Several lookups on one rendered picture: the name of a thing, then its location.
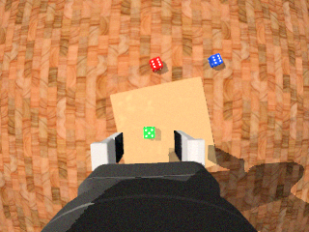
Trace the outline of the blue die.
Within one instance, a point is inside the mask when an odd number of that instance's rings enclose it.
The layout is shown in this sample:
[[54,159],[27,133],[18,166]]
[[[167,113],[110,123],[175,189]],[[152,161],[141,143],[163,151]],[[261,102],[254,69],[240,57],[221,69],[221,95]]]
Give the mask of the blue die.
[[208,61],[210,63],[211,68],[219,66],[220,64],[223,63],[221,56],[219,53],[212,55],[211,57],[208,58]]

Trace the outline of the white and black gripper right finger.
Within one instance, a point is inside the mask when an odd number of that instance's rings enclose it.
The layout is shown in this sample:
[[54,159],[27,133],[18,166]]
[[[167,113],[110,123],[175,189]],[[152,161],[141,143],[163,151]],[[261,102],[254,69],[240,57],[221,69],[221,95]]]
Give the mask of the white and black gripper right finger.
[[205,140],[174,130],[174,152],[180,161],[197,161],[205,167]]

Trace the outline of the tan square mat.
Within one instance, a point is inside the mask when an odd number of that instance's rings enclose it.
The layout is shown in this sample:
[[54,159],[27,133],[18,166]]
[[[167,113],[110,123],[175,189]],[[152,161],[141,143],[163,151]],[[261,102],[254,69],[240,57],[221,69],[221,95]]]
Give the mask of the tan square mat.
[[[124,133],[125,163],[179,161],[174,131],[204,138],[205,167],[217,165],[201,76],[110,95],[117,131]],[[144,139],[143,128],[155,138]]]

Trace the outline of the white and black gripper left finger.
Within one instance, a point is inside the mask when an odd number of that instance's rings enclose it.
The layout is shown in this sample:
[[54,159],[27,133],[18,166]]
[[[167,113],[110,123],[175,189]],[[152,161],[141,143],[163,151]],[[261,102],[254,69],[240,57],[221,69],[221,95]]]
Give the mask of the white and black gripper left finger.
[[124,133],[115,132],[91,145],[92,170],[102,164],[119,163],[124,155]]

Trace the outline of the red die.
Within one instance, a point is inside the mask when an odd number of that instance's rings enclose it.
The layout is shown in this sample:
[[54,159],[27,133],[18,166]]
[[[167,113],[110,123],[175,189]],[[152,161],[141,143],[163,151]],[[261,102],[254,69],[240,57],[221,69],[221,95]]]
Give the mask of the red die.
[[159,57],[156,57],[152,60],[150,60],[150,66],[153,70],[153,72],[156,72],[158,70],[161,70],[163,68],[162,62]]

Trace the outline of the green die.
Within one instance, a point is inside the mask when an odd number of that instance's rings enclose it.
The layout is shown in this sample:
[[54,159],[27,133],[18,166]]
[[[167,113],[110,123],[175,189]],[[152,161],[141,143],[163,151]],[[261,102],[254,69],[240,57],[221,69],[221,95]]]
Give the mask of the green die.
[[155,138],[155,127],[144,127],[144,138]]

